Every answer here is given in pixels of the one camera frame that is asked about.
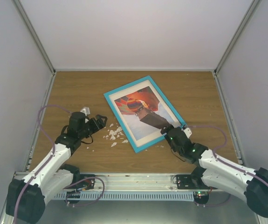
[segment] vent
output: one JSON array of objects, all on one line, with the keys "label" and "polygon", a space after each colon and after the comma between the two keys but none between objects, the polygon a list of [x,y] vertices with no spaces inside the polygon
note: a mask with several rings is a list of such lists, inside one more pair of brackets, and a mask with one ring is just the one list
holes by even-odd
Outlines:
[{"label": "vent", "polygon": [[[75,194],[80,198],[69,200],[96,200],[100,192],[81,192]],[[54,200],[64,200],[66,192],[61,192]],[[193,192],[105,192],[100,199],[103,201],[194,201]]]}]

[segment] brown wood surface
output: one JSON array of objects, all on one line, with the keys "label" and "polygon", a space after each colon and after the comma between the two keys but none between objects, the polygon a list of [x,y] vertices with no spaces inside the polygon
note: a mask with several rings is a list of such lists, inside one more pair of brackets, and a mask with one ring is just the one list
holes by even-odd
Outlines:
[{"label": "brown wood surface", "polygon": [[[117,138],[114,140],[117,145],[111,147],[114,141],[103,138],[104,135],[109,134],[108,129],[117,128],[117,120],[103,94],[147,75],[153,78],[188,125],[215,125],[225,130],[229,136],[211,72],[58,72],[49,104],[61,105],[73,112],[88,106],[90,117],[97,114],[108,117],[107,128],[93,135],[93,144],[82,145],[67,161],[68,164],[78,166],[82,172],[186,173],[193,171],[195,166],[176,158],[170,152],[166,141],[136,154],[130,143],[122,143],[123,140]],[[68,121],[66,112],[57,108],[47,108],[43,128],[55,140]],[[193,129],[191,139],[210,148],[224,142],[222,134],[211,128]],[[38,165],[50,149],[50,142],[40,132],[31,169]],[[219,154],[237,161],[230,138],[228,145],[219,150]]]}]

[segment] picture frame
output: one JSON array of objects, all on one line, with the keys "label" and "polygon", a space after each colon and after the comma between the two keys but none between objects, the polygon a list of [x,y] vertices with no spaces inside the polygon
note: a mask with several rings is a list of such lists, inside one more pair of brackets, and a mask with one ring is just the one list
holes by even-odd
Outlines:
[{"label": "picture frame", "polygon": [[160,142],[166,124],[183,127],[186,122],[150,76],[104,94],[136,153]]}]

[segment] blue frame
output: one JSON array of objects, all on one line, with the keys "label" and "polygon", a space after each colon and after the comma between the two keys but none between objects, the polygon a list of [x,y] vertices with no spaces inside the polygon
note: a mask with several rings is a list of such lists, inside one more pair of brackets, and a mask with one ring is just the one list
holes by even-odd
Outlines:
[{"label": "blue frame", "polygon": [[167,99],[167,97],[164,95],[164,93],[160,90],[160,88],[157,86],[157,84],[153,81],[153,79],[150,76],[146,76],[144,78],[138,79],[137,81],[134,81],[132,83],[129,83],[127,85],[121,86],[117,89],[114,89],[112,91],[109,91],[107,93],[104,94],[106,100],[108,101],[109,106],[111,107],[114,115],[116,116],[116,119],[118,120],[120,126],[122,127],[126,137],[128,138],[129,142],[131,143],[132,147],[134,148],[135,152],[141,152],[142,150],[158,143],[159,141],[164,139],[164,136],[162,135],[161,137],[154,139],[140,147],[137,147],[135,142],[133,141],[130,133],[128,132],[127,128],[125,127],[123,121],[121,120],[117,110],[115,109],[113,102],[110,100],[109,96],[112,95],[113,93],[119,92],[121,90],[130,88],[138,83],[141,83],[143,81],[149,80],[150,83],[153,85],[153,87],[156,89],[156,91],[159,93],[159,95],[161,96],[161,98],[165,101],[165,103],[168,105],[168,107],[171,109],[171,111],[173,112],[173,114],[175,115],[175,117],[178,119],[178,121],[181,123],[182,126],[184,126],[186,124],[186,122],[182,119],[182,117],[180,116],[180,114],[175,110],[175,108],[172,106],[172,104],[170,103],[170,101]]}]

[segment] white wall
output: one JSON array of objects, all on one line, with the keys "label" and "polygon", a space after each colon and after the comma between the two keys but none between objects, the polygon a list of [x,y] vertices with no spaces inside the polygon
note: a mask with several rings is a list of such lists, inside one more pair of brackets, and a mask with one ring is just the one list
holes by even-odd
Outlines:
[{"label": "white wall", "polygon": [[10,0],[0,0],[0,214],[14,171],[21,171],[51,77]]},{"label": "white wall", "polygon": [[268,169],[268,1],[262,1],[220,70],[247,165]]},{"label": "white wall", "polygon": [[21,2],[58,70],[212,70],[251,0]]}]

